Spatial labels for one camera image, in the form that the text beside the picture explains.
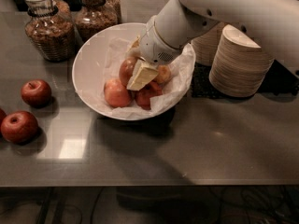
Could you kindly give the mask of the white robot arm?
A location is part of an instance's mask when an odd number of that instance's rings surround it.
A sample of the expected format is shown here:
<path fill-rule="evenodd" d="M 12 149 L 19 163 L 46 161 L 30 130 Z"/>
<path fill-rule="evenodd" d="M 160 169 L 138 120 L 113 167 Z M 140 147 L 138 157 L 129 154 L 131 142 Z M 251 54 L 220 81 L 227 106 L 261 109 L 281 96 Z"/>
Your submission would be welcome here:
<path fill-rule="evenodd" d="M 252 38 L 281 64 L 299 65 L 298 0 L 169 0 L 146 23 L 131 52 L 154 66 L 169 64 L 188 42 L 220 21 Z"/>

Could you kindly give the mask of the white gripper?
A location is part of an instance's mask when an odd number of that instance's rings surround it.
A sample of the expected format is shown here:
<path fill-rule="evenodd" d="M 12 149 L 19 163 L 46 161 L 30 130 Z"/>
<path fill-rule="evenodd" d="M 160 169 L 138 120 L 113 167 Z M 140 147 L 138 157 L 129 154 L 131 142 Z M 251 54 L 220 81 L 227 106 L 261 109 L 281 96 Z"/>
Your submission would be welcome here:
<path fill-rule="evenodd" d="M 153 64 L 170 64 L 182 52 L 182 49 L 171 48 L 160 37 L 156 26 L 155 16 L 152 16 L 143 28 L 140 36 L 131 44 L 125 57 L 142 57 L 146 61 L 138 60 L 130 77 L 127 89 L 140 91 L 158 76 L 158 67 Z"/>

